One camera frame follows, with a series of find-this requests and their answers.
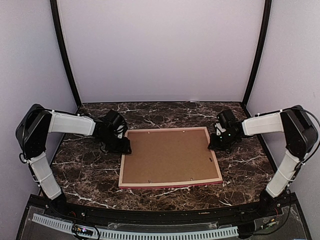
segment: brown backing board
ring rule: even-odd
[[[132,154],[122,155],[120,188],[166,188],[221,183],[206,127],[128,130]]]

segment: cable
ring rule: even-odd
[[[278,217],[278,216],[279,216],[278,210],[277,210],[276,208],[274,208],[274,210],[275,210],[275,212],[276,212],[276,217]]]
[[[20,162],[21,162],[21,163],[26,164],[27,161],[26,161],[25,159],[22,159],[22,158],[21,158],[21,156],[23,156],[23,155],[24,155],[24,154],[21,152],[21,153],[19,154],[19,159],[20,159]]]
[[[288,189],[289,191],[289,196],[290,196],[290,201],[289,201],[289,210],[288,210],[288,214],[286,215],[286,218],[283,222],[283,224],[281,226],[279,226],[277,229],[271,231],[271,232],[266,232],[266,233],[257,233],[265,228],[262,228],[264,225],[261,225],[257,230],[252,231],[252,232],[238,232],[239,236],[247,236],[247,235],[253,235],[253,236],[260,236],[260,235],[270,235],[275,233],[276,231],[280,230],[288,221],[289,219],[289,215],[290,215],[290,211],[291,211],[291,205],[292,205],[292,197],[291,197],[291,191],[290,189]]]
[[[72,217],[72,216],[67,216],[67,215],[64,215],[64,214],[58,212],[58,211],[55,209],[55,207],[51,204],[50,199],[47,197],[47,195],[46,195],[45,191],[42,189],[42,187],[40,187],[40,190],[42,191],[42,194],[43,194],[44,198],[46,199],[48,205],[50,206],[50,208],[51,208],[56,214],[60,215],[61,217],[66,218],[66,219],[71,219],[71,220],[73,220],[73,221],[75,221],[75,222],[76,222],[76,221],[83,222],[84,224],[88,225],[89,227],[94,228],[94,229],[96,230],[97,235],[98,235],[98,238],[97,238],[96,240],[100,240],[100,232],[99,232],[98,228],[97,228],[94,224],[92,224],[92,223],[90,223],[90,222],[87,222],[87,221],[85,221],[85,220],[82,220],[82,219],[79,219],[79,218],[76,218],[76,217]]]
[[[290,216],[290,211],[291,211],[291,205],[292,205],[292,198],[291,198],[291,191],[290,189],[288,189],[289,191],[289,196],[290,196],[290,203],[289,203],[289,210],[288,210],[288,214],[286,215],[286,218],[284,220],[284,222],[282,223],[282,225],[280,227],[278,227],[277,229],[271,231],[271,232],[266,232],[266,233],[256,233],[256,234],[253,234],[253,235],[270,235],[270,234],[273,234],[275,233],[276,231],[278,231],[279,229],[281,229],[288,221],[289,219],[289,216]]]
[[[74,217],[77,218],[77,215],[74,211],[71,211],[70,213],[72,213],[74,215]]]

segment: wooden picture frame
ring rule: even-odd
[[[207,149],[207,146],[208,146],[208,144],[210,142],[210,135],[209,135],[209,132],[208,132],[206,127],[130,129],[125,133],[125,136],[130,139],[131,138],[130,135],[138,137],[137,134],[148,134],[148,136],[151,136],[152,133],[169,133],[169,132],[171,133],[171,136],[179,134],[179,136],[177,136],[177,139],[178,138],[179,139],[182,139],[182,138],[185,139],[186,137],[183,137],[183,136],[187,136],[187,137],[191,136],[192,137],[192,134],[193,135],[196,134],[197,135],[197,137],[196,137],[197,142],[195,142],[194,145],[199,145],[200,143],[198,143],[198,142],[199,142],[199,140],[201,140],[201,146],[200,146],[200,148],[201,148],[200,151],[201,152],[200,153],[203,154],[204,156],[206,156],[205,158],[209,160],[208,162],[206,162],[206,161],[203,160],[204,157],[201,158],[201,163],[199,163],[199,164],[203,164],[204,165],[204,166],[201,166],[202,171],[206,172],[207,171],[206,169],[210,169],[208,171],[211,171],[212,172],[212,176],[215,176],[215,177],[206,178],[206,179],[192,179],[191,178],[190,180],[168,181],[168,182],[152,182],[152,181],[148,181],[148,182],[146,182],[146,181],[144,181],[144,182],[132,182],[132,183],[130,183],[130,181],[125,181],[124,182],[124,171],[125,170],[127,170],[131,174],[134,174],[134,173],[138,173],[141,168],[137,169],[137,166],[132,166],[132,165],[131,165],[131,167],[129,167],[128,165],[133,164],[131,162],[131,160],[133,161],[134,158],[131,157],[131,155],[124,155],[123,154],[122,158],[121,158],[121,167],[120,167],[119,184],[118,184],[118,186],[120,188],[129,188],[129,189],[173,188],[173,187],[185,187],[185,186],[196,186],[196,185],[222,183],[223,179],[222,179],[221,171],[220,171],[220,168],[219,168],[219,165],[218,165],[218,161],[217,161],[217,158],[216,158],[216,154],[215,154],[214,151]],[[150,143],[148,141],[148,136],[147,136],[147,140],[144,140],[144,141],[146,141],[145,144],[146,145],[149,144],[151,146],[150,148],[152,149],[154,147],[154,144],[152,144],[152,143]],[[137,148],[135,149],[135,145],[136,145],[135,144],[135,140],[131,141],[131,145],[132,145],[132,155],[133,155],[133,154],[135,154],[135,150],[138,152]]]

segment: black cable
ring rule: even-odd
[[[26,164],[27,161],[26,161],[26,160],[23,160],[23,159],[21,158],[21,156],[23,156],[23,155],[24,155],[24,154],[21,152],[21,153],[19,154],[19,159],[20,159],[20,162],[21,162],[21,163]]]
[[[60,111],[60,110],[54,110],[54,109],[46,109],[49,112],[53,112],[53,113],[59,113],[59,114],[68,114],[68,115],[72,115],[72,116],[78,116],[77,113],[70,113],[67,111]]]
[[[268,114],[276,114],[276,113],[279,113],[280,110],[276,110],[276,111],[269,111],[269,112],[264,112],[264,113],[258,113],[256,115],[254,115],[255,117],[262,117],[262,116],[265,116],[265,115],[268,115]]]
[[[253,236],[261,236],[261,235],[270,235],[273,234],[275,232],[277,232],[278,230],[280,230],[288,221],[289,216],[290,216],[290,211],[291,211],[291,206],[292,206],[292,198],[291,198],[291,191],[290,189],[288,189],[289,191],[289,196],[290,196],[290,201],[289,201],[289,210],[288,210],[288,214],[286,215],[286,218],[283,222],[283,224],[281,226],[279,226],[277,229],[271,231],[271,232],[266,232],[266,233],[257,233],[265,228],[261,228],[262,226],[260,226],[257,230],[252,231],[252,232],[238,232],[239,236],[247,236],[247,235],[253,235]]]
[[[83,240],[83,239],[84,239],[82,236],[79,236],[76,231],[74,232],[74,234],[76,235],[76,237],[73,236],[74,238],[79,239],[79,240]]]
[[[73,221],[74,221],[74,223],[73,223],[74,225],[75,225],[75,222],[76,222],[76,221],[80,221],[80,222],[83,222],[84,224],[88,225],[89,227],[94,228],[94,229],[96,230],[96,233],[98,234],[98,238],[97,238],[96,240],[99,240],[99,239],[100,239],[100,232],[99,232],[98,228],[97,228],[94,224],[92,224],[92,223],[90,223],[90,222],[87,222],[87,221],[85,221],[85,220],[82,220],[82,219],[79,219],[79,218],[76,218],[76,217],[72,217],[72,216],[67,216],[67,215],[64,215],[64,214],[58,212],[58,211],[55,209],[55,207],[51,204],[50,199],[47,197],[47,195],[46,195],[45,191],[42,189],[42,187],[40,187],[40,190],[42,191],[42,194],[43,194],[44,198],[46,199],[49,207],[50,207],[56,214],[60,215],[61,217],[66,218],[66,219],[73,220]]]
[[[281,228],[287,223],[287,221],[288,221],[288,219],[289,219],[289,216],[290,216],[291,205],[292,205],[291,191],[290,191],[290,189],[288,189],[288,191],[289,191],[289,194],[290,194],[289,210],[288,210],[288,214],[286,215],[286,218],[285,218],[284,222],[282,223],[282,225],[281,225],[280,227],[278,227],[277,229],[271,231],[271,232],[256,233],[256,234],[253,234],[253,235],[255,235],[255,236],[258,236],[258,235],[259,235],[259,236],[260,236],[260,235],[270,235],[270,234],[273,234],[273,233],[275,233],[276,231],[278,231],[279,229],[281,229]]]

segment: white cable tray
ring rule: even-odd
[[[73,234],[71,229],[73,223],[68,220],[59,220],[51,218],[47,215],[33,214],[32,221],[43,226],[55,229],[67,234]],[[88,237],[90,239],[97,239],[97,231],[93,227],[77,224],[77,226],[85,227],[93,231],[92,236],[78,233],[79,236]],[[172,233],[149,233],[149,232],[128,232],[107,230],[104,228],[97,229],[100,232],[101,240],[218,240],[230,237],[237,237],[238,227],[227,227],[222,229],[193,231],[193,232],[172,232]]]

